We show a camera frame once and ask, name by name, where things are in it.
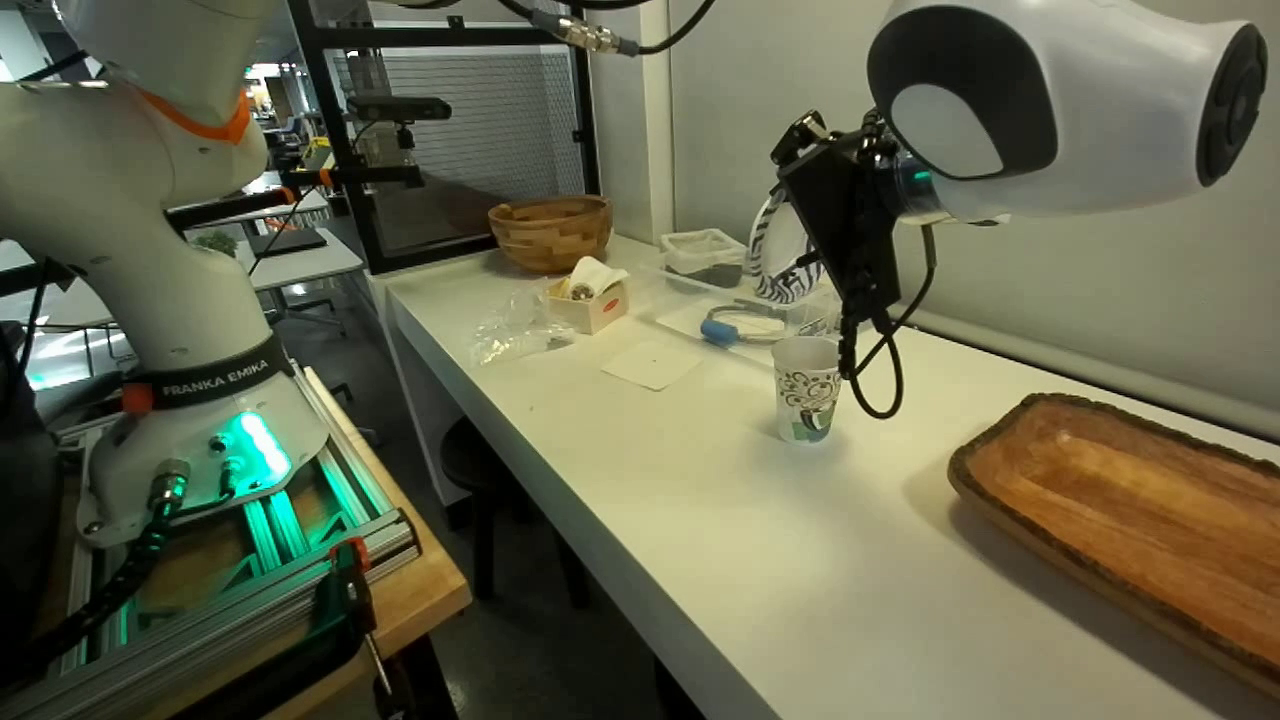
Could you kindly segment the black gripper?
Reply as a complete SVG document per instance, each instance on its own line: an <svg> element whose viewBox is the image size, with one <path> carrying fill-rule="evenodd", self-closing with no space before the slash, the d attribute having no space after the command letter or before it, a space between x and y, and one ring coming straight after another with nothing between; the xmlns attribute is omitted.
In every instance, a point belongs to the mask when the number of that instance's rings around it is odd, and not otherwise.
<svg viewBox="0 0 1280 720"><path fill-rule="evenodd" d="M886 321L900 300L891 228L906 216L900 143L881 116L836 131L804 112L772 147L775 189L853 321Z"/></svg>

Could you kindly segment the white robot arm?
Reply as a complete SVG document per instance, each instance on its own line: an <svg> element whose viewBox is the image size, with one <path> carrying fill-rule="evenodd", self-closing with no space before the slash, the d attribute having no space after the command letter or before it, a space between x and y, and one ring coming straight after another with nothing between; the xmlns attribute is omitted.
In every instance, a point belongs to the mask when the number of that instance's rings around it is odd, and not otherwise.
<svg viewBox="0 0 1280 720"><path fill-rule="evenodd" d="M188 244L267 143L243 77L273 0L53 0L91 80L0 84L0 228L63 263L142 360L90 444L79 536L117 548L284 490L326 444L241 259ZM956 219L1145 208L1219 186L1258 131L1270 39L1141 0L891 0L855 131L775 147L846 318L915 211Z"/></svg>

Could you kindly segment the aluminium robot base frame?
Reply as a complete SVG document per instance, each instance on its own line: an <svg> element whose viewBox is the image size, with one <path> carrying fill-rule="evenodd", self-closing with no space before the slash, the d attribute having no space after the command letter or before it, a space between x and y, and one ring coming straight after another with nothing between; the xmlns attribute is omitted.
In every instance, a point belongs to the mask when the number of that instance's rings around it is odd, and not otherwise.
<svg viewBox="0 0 1280 720"><path fill-rule="evenodd" d="M335 396L301 376L321 454L260 493L275 436L241 413L222 436L229 504L185 508L151 573L0 720L232 720L265 718L355 659L376 632L374 587L422 555L407 511L355 456Z"/></svg>

